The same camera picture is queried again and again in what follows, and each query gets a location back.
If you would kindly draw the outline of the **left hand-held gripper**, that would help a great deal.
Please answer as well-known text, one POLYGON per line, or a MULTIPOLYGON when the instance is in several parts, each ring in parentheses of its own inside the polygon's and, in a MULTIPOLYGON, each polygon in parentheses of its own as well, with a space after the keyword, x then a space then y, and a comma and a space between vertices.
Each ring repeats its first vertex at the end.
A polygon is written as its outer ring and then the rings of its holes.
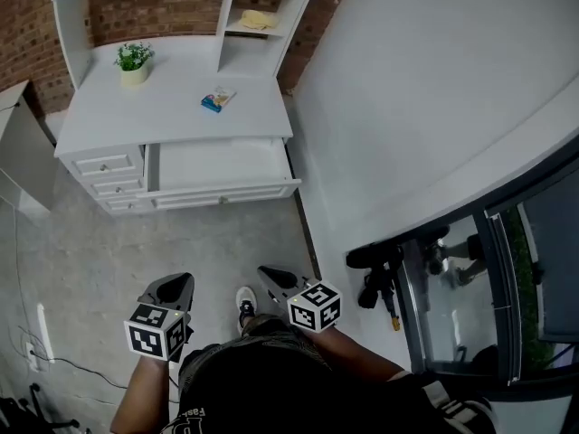
POLYGON ((131 352, 163 362, 180 361, 194 330, 189 325, 195 278, 176 273, 151 282, 124 322, 131 352))

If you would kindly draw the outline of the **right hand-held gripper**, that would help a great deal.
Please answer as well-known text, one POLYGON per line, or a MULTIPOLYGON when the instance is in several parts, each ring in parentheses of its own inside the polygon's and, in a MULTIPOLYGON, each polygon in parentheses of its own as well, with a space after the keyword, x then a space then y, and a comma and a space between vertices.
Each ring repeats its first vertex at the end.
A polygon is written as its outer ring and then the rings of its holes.
POLYGON ((259 266, 257 271, 268 296, 291 325, 321 333, 341 317, 342 293, 331 283, 280 267, 259 266))

